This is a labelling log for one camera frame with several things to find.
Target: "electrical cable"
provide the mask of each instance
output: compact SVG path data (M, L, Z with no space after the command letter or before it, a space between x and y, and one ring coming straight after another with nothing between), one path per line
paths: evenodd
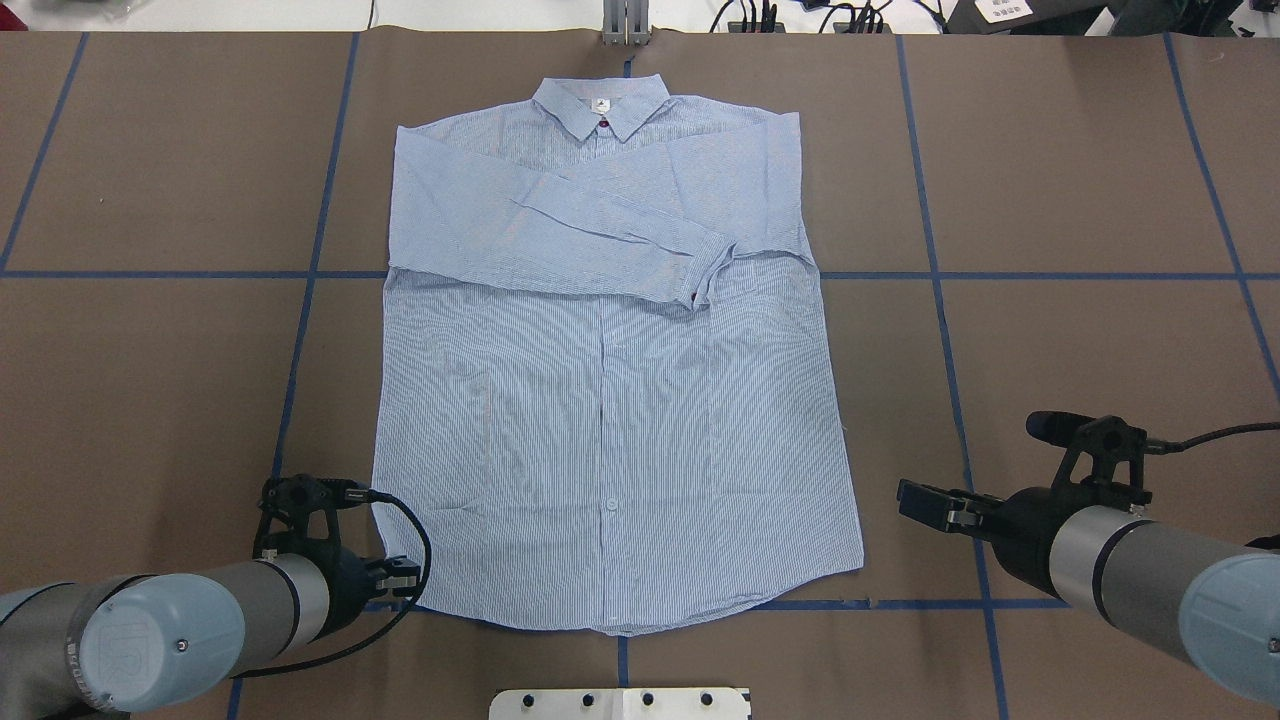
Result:
M827 10L827 17L822 18L822 24L818 26L819 35L822 35L822 31L827 29L827 20L831 19L831 15L835 15L836 10L841 9L849 10L849 24L854 24L854 15L858 13L858 8L854 8L850 3L840 3L838 5L832 5L831 9Z
M716 32L716 26L719 24L719 19L724 15L724 10L728 10L728 6L732 5L732 4L733 4L733 0L724 0L724 4L721 5L719 12L716 13L716 19L712 20L712 28L709 31L707 31L707 32ZM746 23L746 10L742 10L742 23L744 24Z
M1233 425L1230 428L1222 428L1221 430L1213 430L1211 433L1196 436L1190 439L1184 439L1183 442L1166 442L1166 441L1153 439L1147 442L1147 447L1144 448L1144 451L1147 455L1170 455L1174 452L1190 450L1197 445L1204 445L1206 442L1210 441L1221 439L1230 436L1238 436L1242 433L1261 433L1265 430L1280 430L1280 423L1251 423L1248 425Z
M840 3L838 5L831 5L827 10L827 17L822 19L822 24L818 26L818 32L827 29L827 23L831 20L831 15L836 14L836 10L849 10L849 28L845 29L846 33L865 33L874 35L884 31L884 15L881 10L890 6L893 0L887 0L879 8L872 6L867 3L861 6L854 6L851 3Z
M925 3L924 0L911 0L911 3L915 3L916 5L924 8L924 12L928 13L931 18L933 18L933 22L937 23L938 29L942 31L942 35L947 33L947 18L946 15L942 14L942 0L938 0L937 10L931 8L929 4Z
M274 667L261 667L259 670L248 670L241 673L239 675L236 675L236 679L283 675L285 673L310 670L311 667L319 667L321 665L328 665L335 660L342 660L343 657L360 652L361 650L365 650L366 647L381 639L387 633L392 632L392 628L394 628L397 623L403 620L404 616L413 610L415 605L417 605L417 601L422 597L422 592L426 589L426 578L430 577L431 574L431 541L430 538L426 537L426 530L422 528L422 523L417 519L417 515L415 515L413 511L410 510L408 505L404 505L404 501L393 495L385 492L378 492L375 489L369 491L369 498L372 502L385 502L388 505L394 505L404 515L404 518L408 519L410 524L413 525L413 530L417 533L417 538L422 543L422 578L417 582L417 587L413 588L413 594L404 601L404 605L399 609L396 616L388 620L385 625L383 625L374 634L360 641L358 643L348 646L346 650L339 650L338 652L332 652L329 655L316 657L314 660L305 660L302 662L278 665Z

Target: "blue tape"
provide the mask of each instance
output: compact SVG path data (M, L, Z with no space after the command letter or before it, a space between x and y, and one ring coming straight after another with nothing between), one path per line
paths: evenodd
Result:
M239 715L239 693L243 687L244 680L239 678L232 680L232 694L227 700L227 720L236 720L236 716Z
M289 360L289 380L284 388L284 407L280 411L280 428L275 436L275 454L271 459L271 477L279 477L284 466L284 437L293 419L293 398L297 392L298 365L302 363L302 342L306 340L307 323L311 319L311 300L315 295L320 251L324 246L324 231L329 222L329 200L333 196L333 179L338 172L338 154L342 151L342 131L347 119L347 101L351 99L351 78L356 70L356 51L360 47L360 33L351 33L351 50L347 54L347 77L342 86L342 101L338 104L338 120L333 128L333 146L329 149L329 168L325 172L324 193L320 197L320 215L316 218L316 234L311 246L311 265L307 270L307 287L302 293L302 310L298 313L298 333L293 340L293 357Z
M628 657L627 638L618 638L618 687L631 687L631 660Z
M1019 598L954 598L954 600L771 600L751 607L750 612L832 612L832 611L901 611L901 610L982 610L986 606L995 610L1066 610L1071 606L1051 597ZM399 602L385 600L370 601L365 612L390 612L399 610ZM415 605L413 612L439 615L435 610Z
M22 199L18 200L18 211L13 215L9 225L9 237L4 241L4 250L0 250L0 272L9 264L9 255L13 254L13 245L18 242L18 231L22 228L22 218L27 214L27 204L31 193L36 190L36 179L40 178L40 168L45 164L45 155L49 154L49 143L54 140L54 131L58 129L58 120L63 117L63 108L67 106L67 96L70 95L72 82L76 81L76 70L79 69L81 58L84 56L84 46L88 44L88 33L82 32L81 40L76 45L76 54L72 55L72 64L67 68L67 79L63 81L63 90L58 94L58 102L54 104L54 114L45 127L45 137L40 141L40 150L36 151L36 161L31 164L31 174L27 176L27 187L22 190Z
M960 439L960 457L964 468L964 483L974 492L973 465L969 459L969 439L965 434L964 410L960 407L960 386L956 382L955 357L951 352L951 329L947 325L946 301L942 296L942 275L938 268L938 252L933 242L933 219L929 214L929 197L924 186L924 164L920 159L920 140L915 126L915 108L911 104L911 82L906 67L906 46L902 36L893 36L897 46L899 78L902 82L902 105L906 110L906 129L911 141L911 163L915 169L915 190L920 201L920 220L924 228L924 246L929 256L929 273L933 282L933 305L938 315L938 332L942 337L942 359L947 373L947 391L951 395L951 419ZM991 656L991 675L995 680L996 708L1000 720L1009 720L1009 702L1005 697L1005 674L1000 660L1000 638L996 634L996 614L991 606L991 584L987 579L987 561L982 543L973 541L974 562L978 568L978 589L982 594L982 616L987 628L987 651Z
M37 279L306 279L306 270L6 270L5 278Z
M1187 123L1187 136L1192 141L1192 150L1196 152L1196 163L1199 164L1201 177L1204 178L1204 190L1208 191L1208 200L1213 205L1213 215L1217 217L1217 227L1222 233L1222 242L1226 243L1226 254L1231 258L1231 268L1235 269L1235 279L1240 283L1240 295L1244 296L1244 306L1249 311L1249 322L1253 324L1253 334L1258 342L1258 351L1262 354L1262 361L1267 366L1267 375L1271 379L1271 389L1276 395L1276 400L1280 400L1280 373L1276 372L1276 363L1271 355L1271 347L1267 345L1267 336L1262 329L1262 320L1258 318L1258 310L1253 305L1253 293L1249 292L1249 282L1244 274L1244 266L1240 264L1240 254L1236 252L1235 240L1231 237L1231 228L1226 223L1226 213L1222 211L1222 202L1217 196L1217 186L1213 184L1213 174L1208 169L1208 161L1204 159L1204 149L1201 147L1199 133L1196 132L1196 122L1192 119L1192 109L1187 102L1187 92L1183 90L1183 74L1178 69L1178 54L1174 51L1174 40L1166 32L1165 33L1165 55L1169 58L1169 72L1174 78L1174 90L1178 94L1178 106L1183 110L1183 122Z

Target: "blue tape line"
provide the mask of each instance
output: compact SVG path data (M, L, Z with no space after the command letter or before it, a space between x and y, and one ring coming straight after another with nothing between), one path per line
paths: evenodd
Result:
M1071 606L1052 597L992 600L995 610L1070 610Z
M902 83L902 105L906 110L906 131L911 141L911 163L915 169L915 190L920 201L920 220L924 228L924 247L929 256L929 273L933 281L933 305L938 315L938 332L942 338L942 359L947 373L947 391L951 395L951 419L956 427L960 439L960 457L964 469L964 483L969 492L974 492L973 465L969 459L969 439L965 434L964 410L960 407L960 386L956 382L955 357L951 352L951 329L947 325L946 301L942 296L942 277L938 272L938 252L933 241L933 219L929 213L929 197L924 186L924 164L920 159L920 138L915 126L915 108L911 102L911 82L906 67L906 46L902 36L893 36L897 46L897 69ZM983 556L982 543L977 538L973 541L974 562L978 568L978 589L982 594L982 616L987 628L987 650L991 655L991 675L996 685L996 708L1000 720L1009 720L1009 702L1005 697L1005 674L1000 661L1000 638L996 635L996 614L991 607L991 584L987 579L987 560Z
M1196 163L1199 164L1201 177L1204 178L1204 188L1208 191L1208 200L1213 205L1213 215L1217 217L1217 227L1222 232L1222 242L1226 243L1226 254L1231 258L1231 268L1235 269L1235 278L1240 283L1240 295L1244 296L1244 306L1249 311L1253 334L1258 341L1258 351L1262 352L1262 361L1266 364L1267 375L1271 378L1271 389L1275 392L1276 400L1280 400L1280 373L1276 372L1276 363L1271 356L1267 336L1262 331L1262 320L1258 318L1258 310L1253 305L1253 293L1249 292L1244 266L1240 264L1240 254L1236 252L1231 228L1226 223L1226 213L1222 211L1222 202L1217 196L1217 186L1213 184L1213 174L1210 173L1208 161L1204 159L1204 149L1201 147L1199 133L1196 132L1192 109L1187 102L1187 92L1183 90L1183 74L1178 69L1178 54L1174 51L1174 40L1167 32L1165 33L1165 55L1169 56L1169 72L1174 78L1174 90L1178 92L1178 105L1183 110L1183 122L1187 123L1187 136L1190 137L1192 150L1196 152Z
M325 172L324 193L320 197L320 215L316 218L316 236L311 246L311 265L307 270L307 287L302 293L302 310L298 313L298 333L293 340L293 357L289 361L289 380L284 388L284 409L280 411L280 428L275 436L275 454L271 459L271 477L279 477L284 465L284 437L293 419L293 397L297 392L298 365L302 361L302 342L307 334L311 319L311 299L315 295L316 277L320 268L320 251L324 246L325 224L329 220L329 200L333 195L333 179L338 172L338 154L342 150L342 129L347 119L347 101L351 97L351 78L356 70L356 50L360 47L360 33L351 33L351 50L347 54L347 77L342 86L342 101L338 104L338 120L333 128L333 146L329 149L329 168Z
M627 656L627 638L618 638L618 687L631 687L631 667Z
M900 610L982 610L991 606L995 610L1064 610L1070 605L1051 597L1019 598L952 598L952 600L771 600L751 607L749 611L762 612L838 612L838 611L900 611ZM388 612L399 610L399 602L375 600L365 605L365 612ZM415 605L413 612L439 615L435 610Z
M244 680L237 678L232 680L232 696L227 700L227 720L236 720L239 715L239 693L244 687Z
M307 279L381 281L387 270L4 270L14 279ZM1006 273L938 272L943 281L1143 281L1236 282L1235 273ZM859 270L822 273L824 281L932 281L933 273L911 270ZM1280 281L1280 273L1244 273L1251 282Z
M5 270L14 279L387 279L385 270Z
M22 191L22 200L18 201L18 211L13 215L13 224L9 225L9 237L5 238L4 250L0 251L0 272L9 264L9 255L13 254L13 245L18 241L18 231L22 228L22 218L27 214L27 202L36 190L36 179L40 178L40 168L45 164L45 155L49 152L49 143L54 140L54 131L58 129L58 120L63 117L63 108L67 105L67 96L70 95L72 82L76 79L76 70L79 68L81 58L84 56L84 45L88 44L88 33L82 32L79 44L76 45L76 54L72 55L72 64L67 68L67 79L63 81L63 90L58 94L58 102L54 104L54 114L45 127L45 137L40 141L40 150L36 152L36 161L31 164L31 174L27 176L27 187Z
M38 279L306 279L306 270L6 270L5 278Z

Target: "button-up shirt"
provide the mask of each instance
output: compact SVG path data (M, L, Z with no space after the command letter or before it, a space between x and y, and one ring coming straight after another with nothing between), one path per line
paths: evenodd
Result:
M401 128L374 483L421 603L631 635L860 568L818 278L795 114L654 76Z

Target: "metal bracket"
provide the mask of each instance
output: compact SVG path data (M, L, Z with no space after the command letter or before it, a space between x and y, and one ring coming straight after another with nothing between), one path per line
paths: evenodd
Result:
M605 45L649 45L649 0L604 0Z
M489 720L750 720L746 688L503 691Z

